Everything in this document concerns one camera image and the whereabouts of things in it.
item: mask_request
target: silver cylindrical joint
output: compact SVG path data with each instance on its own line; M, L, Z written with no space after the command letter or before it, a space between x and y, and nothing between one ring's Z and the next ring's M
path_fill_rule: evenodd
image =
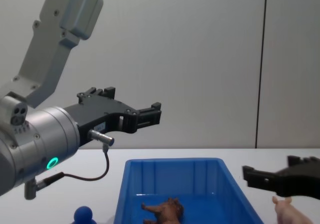
M108 144L109 146L112 146L114 144L114 142L115 142L114 138L109 137L109 136L107 136L105 134L102 134L102 133L100 133L98 131L95 131L93 129L91 129L89 131L88 135L89 135L89 137L91 139L100 141L100 142L105 143L105 144Z
M27 115L14 137L0 135L0 196L71 157L79 148L76 122L54 107Z

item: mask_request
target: metal screw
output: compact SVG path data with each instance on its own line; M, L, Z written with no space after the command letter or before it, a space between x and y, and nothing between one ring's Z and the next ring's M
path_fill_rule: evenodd
M33 24L34 24L34 27L35 27L35 28L38 28L39 25L40 25L40 22L36 20Z
M36 134L34 134L34 138L38 140L40 138L40 135L38 133L36 133Z
M53 15L54 15L54 16L58 16L58 14L59 14L59 10L56 9L56 10L53 12Z

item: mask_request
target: white wall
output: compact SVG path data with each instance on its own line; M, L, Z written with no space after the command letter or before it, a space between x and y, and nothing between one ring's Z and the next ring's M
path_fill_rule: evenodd
M267 0L258 147L320 147L320 0Z
M0 0L0 85L17 74L43 2ZM159 126L112 133L115 148L253 148L263 9L264 0L104 0L92 37L40 107L114 86L133 108L163 105Z

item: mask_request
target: white tabletop surface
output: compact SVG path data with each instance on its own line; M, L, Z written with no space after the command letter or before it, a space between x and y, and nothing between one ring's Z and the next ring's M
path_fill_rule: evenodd
M272 204L274 193L248 188L243 180L242 166L258 170L278 171L287 166L287 156L318 156L320 149L150 149L110 150L110 171L100 181L84 182L63 178L37 193L33 201L24 199L20 186L0 197L1 224L70 224L75 210L89 206L93 219L113 224L125 162L129 159L217 157L224 160L234 179L266 224L276 223ZM79 150L73 157L37 177L38 180L63 171L84 177L99 176L105 170L101 150ZM320 223L320 200L294 197L292 203L313 222Z

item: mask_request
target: blue toy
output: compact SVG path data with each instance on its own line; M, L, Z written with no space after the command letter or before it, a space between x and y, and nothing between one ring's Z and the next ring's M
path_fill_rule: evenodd
M92 220L92 211L88 207L80 207L74 213L74 222L73 224L97 224Z

